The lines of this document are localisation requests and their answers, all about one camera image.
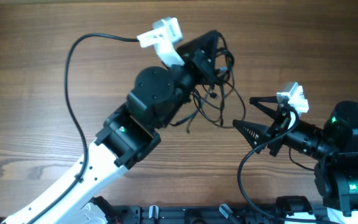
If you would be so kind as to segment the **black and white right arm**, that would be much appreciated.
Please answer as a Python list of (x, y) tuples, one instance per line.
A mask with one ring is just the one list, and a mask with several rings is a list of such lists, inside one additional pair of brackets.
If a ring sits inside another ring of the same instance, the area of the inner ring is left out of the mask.
[(277, 110), (264, 106), (267, 98), (250, 102), (273, 118), (271, 126), (234, 120), (233, 126), (252, 146), (253, 153), (265, 147), (276, 156), (282, 146), (317, 160), (313, 172), (324, 206), (340, 211), (345, 217), (358, 212), (358, 103), (339, 102), (324, 128), (300, 120), (301, 111), (289, 100)]

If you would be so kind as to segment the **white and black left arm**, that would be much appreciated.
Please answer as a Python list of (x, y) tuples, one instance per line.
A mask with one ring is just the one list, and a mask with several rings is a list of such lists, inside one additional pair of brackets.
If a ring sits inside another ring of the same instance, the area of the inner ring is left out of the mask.
[(179, 31), (154, 29), (135, 39), (155, 46), (162, 67), (143, 69), (127, 100), (104, 122), (83, 155), (51, 187), (0, 223), (107, 223), (110, 216), (92, 201), (96, 193), (143, 160), (161, 141), (197, 85), (215, 86), (220, 33), (209, 31), (185, 44)]

